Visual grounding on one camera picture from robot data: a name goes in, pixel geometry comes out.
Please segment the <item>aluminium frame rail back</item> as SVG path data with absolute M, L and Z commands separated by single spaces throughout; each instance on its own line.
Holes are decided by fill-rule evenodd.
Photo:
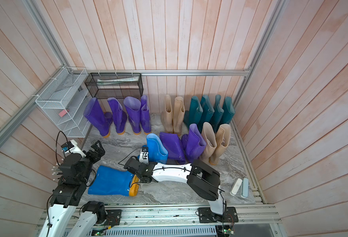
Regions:
M 141 74 L 141 76 L 247 76 L 249 70 L 87 70 L 87 73 Z

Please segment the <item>pink pencil cup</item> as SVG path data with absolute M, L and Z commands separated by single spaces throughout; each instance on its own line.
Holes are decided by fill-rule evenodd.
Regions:
M 56 163 L 52 168 L 51 168 L 51 172 L 52 172 L 52 180 L 53 181 L 58 181 L 60 179 L 60 177 L 62 176 L 62 171 L 60 170 L 60 164 Z

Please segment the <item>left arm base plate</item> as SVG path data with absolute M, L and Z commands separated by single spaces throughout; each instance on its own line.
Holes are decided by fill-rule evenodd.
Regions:
M 80 220 L 86 217 L 96 218 L 95 225 L 117 226 L 120 224 L 121 209 L 105 209 L 105 204 L 99 201 L 89 201 L 80 208 Z

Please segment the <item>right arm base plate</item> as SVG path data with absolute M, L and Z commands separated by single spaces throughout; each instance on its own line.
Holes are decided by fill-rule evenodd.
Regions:
M 196 211 L 200 223 L 237 223 L 239 222 L 235 207 L 227 206 L 223 215 L 211 212 L 209 207 L 200 207 Z

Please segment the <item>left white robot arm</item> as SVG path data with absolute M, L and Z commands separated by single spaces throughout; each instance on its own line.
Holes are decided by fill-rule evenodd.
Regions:
M 105 155 L 98 140 L 88 151 L 82 151 L 75 140 L 61 146 L 64 161 L 58 167 L 61 177 L 58 186 L 47 201 L 47 218 L 40 231 L 40 237 L 62 237 L 85 190 L 93 169 L 93 164 Z M 104 203 L 89 201 L 80 209 L 80 216 L 70 231 L 70 237 L 85 237 L 94 225 L 103 224 L 107 212 Z

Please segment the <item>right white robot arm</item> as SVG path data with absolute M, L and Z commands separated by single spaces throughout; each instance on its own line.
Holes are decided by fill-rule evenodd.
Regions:
M 212 213 L 224 215 L 225 200 L 221 196 L 220 173 L 201 160 L 185 165 L 168 165 L 158 162 L 144 164 L 129 158 L 124 169 L 136 175 L 142 183 L 186 183 L 198 196 L 208 201 Z

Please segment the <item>pink eraser block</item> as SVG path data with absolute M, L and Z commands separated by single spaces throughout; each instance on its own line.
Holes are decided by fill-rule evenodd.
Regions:
M 59 113 L 58 113 L 58 115 L 62 118 L 62 117 L 64 117 L 66 114 L 68 114 L 69 113 L 69 110 L 68 109 L 63 109 L 62 111 L 60 111 Z

